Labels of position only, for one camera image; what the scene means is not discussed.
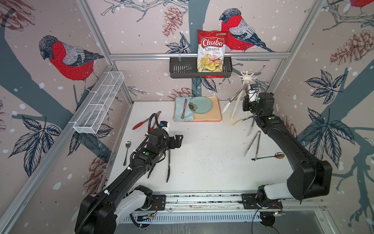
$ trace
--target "floor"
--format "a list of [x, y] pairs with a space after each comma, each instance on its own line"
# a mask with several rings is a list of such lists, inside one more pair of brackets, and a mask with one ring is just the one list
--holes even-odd
[[[223, 108], [227, 101], [221, 101]], [[239, 105], [237, 114], [244, 119], [246, 113]], [[226, 112], [232, 112], [234, 103]], [[127, 166], [123, 166], [126, 154], [125, 142], [131, 141], [128, 156], [144, 140], [147, 124], [132, 130], [140, 121], [152, 113], [162, 111], [159, 121], [170, 122], [169, 135], [182, 134], [182, 146], [171, 150], [171, 175], [166, 183], [168, 161], [156, 165], [151, 176], [144, 175], [134, 187], [144, 185], [153, 191], [243, 191], [257, 189], [269, 183], [284, 182], [292, 174], [287, 158], [267, 158], [252, 161], [257, 140], [247, 156], [250, 140], [259, 127], [255, 124], [252, 134], [247, 137], [252, 119], [237, 127], [221, 122], [174, 122], [174, 102], [135, 102], [125, 129], [122, 142], [110, 173], [110, 184]], [[278, 145], [264, 133], [261, 134], [258, 157], [273, 156], [281, 152]]]

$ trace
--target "cloth napkin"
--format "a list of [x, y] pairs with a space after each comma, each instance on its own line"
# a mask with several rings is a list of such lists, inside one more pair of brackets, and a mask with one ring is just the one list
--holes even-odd
[[[186, 110], [184, 111], [184, 119], [181, 118], [183, 113], [184, 101], [187, 99], [187, 106]], [[184, 121], [193, 121], [193, 112], [188, 107], [188, 103], [192, 97], [176, 97], [175, 98], [175, 115], [174, 121], [175, 122], [184, 122]]]

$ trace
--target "plate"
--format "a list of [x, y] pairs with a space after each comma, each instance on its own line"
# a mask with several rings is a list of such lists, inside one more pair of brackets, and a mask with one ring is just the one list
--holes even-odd
[[188, 107], [196, 114], [205, 114], [212, 109], [213, 103], [206, 97], [194, 97], [188, 103]]

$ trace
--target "white wire basket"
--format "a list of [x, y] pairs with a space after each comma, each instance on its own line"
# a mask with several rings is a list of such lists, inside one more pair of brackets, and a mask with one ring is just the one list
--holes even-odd
[[124, 80], [122, 72], [109, 72], [74, 124], [78, 133], [96, 134]]

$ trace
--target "wall-mounted basket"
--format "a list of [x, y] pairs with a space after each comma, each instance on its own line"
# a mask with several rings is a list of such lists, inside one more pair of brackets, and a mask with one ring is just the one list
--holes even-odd
[[223, 72], [198, 72], [197, 57], [171, 57], [170, 77], [176, 78], [202, 78], [204, 76], [217, 76], [217, 78], [229, 78], [233, 71], [231, 57], [223, 58]]
[[124, 80], [122, 72], [108, 72], [91, 101], [74, 124], [78, 133], [96, 134]]

